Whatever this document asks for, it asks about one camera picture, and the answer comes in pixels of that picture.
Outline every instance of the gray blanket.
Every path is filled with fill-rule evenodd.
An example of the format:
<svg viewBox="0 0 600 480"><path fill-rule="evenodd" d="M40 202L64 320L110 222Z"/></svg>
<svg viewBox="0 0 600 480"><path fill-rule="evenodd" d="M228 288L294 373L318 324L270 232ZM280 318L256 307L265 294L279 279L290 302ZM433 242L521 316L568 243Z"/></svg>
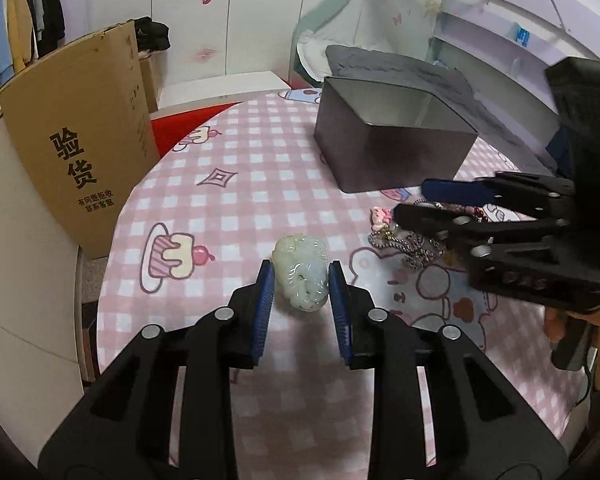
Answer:
<svg viewBox="0 0 600 480"><path fill-rule="evenodd" d="M326 53L334 76L430 92L467 121L481 139L508 156L520 171L552 174L521 139L474 98L471 85L458 70L399 54L341 45L328 46Z"/></svg>

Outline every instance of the gingham pattern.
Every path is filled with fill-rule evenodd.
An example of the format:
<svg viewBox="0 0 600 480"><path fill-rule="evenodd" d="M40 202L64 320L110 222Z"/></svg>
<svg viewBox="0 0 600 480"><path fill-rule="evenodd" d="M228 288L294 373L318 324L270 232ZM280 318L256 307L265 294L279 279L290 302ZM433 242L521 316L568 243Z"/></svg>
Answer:
<svg viewBox="0 0 600 480"><path fill-rule="evenodd" d="M98 306L101 369L144 325L174 330L225 305L237 287L254 282L280 237L319 235L330 259L343 265L368 245L370 208L395 202L380 192L338 189L313 140L317 108L274 94L232 107L206 124L221 135L168 153L136 187L118 220ZM236 175L226 188L198 185L215 168ZM478 139L458 178L515 169ZM169 233L193 234L216 260L147 294L139 269L157 222ZM541 315L540 308L500 298L483 323L487 354L560 435L580 378L551 366ZM366 478L372 394L373 372L349 371L340 360L329 306L292 312L276 298L260 365L241 370L232 384L240 477ZM428 406L425 418L430 431ZM430 435L427 444L431 460Z"/></svg>

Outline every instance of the tablecloth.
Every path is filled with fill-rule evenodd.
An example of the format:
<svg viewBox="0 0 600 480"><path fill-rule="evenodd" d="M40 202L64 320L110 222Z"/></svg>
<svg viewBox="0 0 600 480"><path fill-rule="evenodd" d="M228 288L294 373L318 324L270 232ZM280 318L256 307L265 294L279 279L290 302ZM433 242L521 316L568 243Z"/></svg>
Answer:
<svg viewBox="0 0 600 480"><path fill-rule="evenodd" d="M315 91L294 91L229 108L178 143L134 189L98 305L101 369L143 326L174 330L225 305L237 287L254 282L279 238L318 235L330 260L340 260L348 282L367 288L376 306L423 328L462 328L560 436L581 377L550 363L542 308L468 288L452 255L413 272L395 251L371 248L370 209L414 202L418 190L342 193L314 142L316 100ZM478 138L457 178L496 170L516 168ZM518 219L494 206L485 212ZM240 478L366 478L373 376L342 363L329 303L304 313L276 294L260 365L232 373ZM426 396L423 405L432 462Z"/></svg>

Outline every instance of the red cloth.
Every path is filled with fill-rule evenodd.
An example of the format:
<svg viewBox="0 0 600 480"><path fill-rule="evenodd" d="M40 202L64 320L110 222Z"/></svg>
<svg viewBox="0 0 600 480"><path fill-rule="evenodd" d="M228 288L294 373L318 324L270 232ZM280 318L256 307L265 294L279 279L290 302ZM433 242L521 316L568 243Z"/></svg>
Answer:
<svg viewBox="0 0 600 480"><path fill-rule="evenodd" d="M160 119L151 121L151 126L154 128L155 143L158 146L160 156L163 157L165 154L169 153L171 148L185 136L189 135L197 127L233 105L234 104L201 108L200 110L183 112L181 114L161 117Z"/></svg>

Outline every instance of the black handle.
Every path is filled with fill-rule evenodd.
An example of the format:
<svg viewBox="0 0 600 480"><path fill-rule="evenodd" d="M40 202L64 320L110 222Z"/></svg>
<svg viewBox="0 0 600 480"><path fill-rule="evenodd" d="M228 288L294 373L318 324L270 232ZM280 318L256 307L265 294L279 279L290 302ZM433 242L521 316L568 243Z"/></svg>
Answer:
<svg viewBox="0 0 600 480"><path fill-rule="evenodd" d="M566 332L551 354L558 370L577 372L587 365L587 355L593 343L596 326L582 319L567 319Z"/></svg>

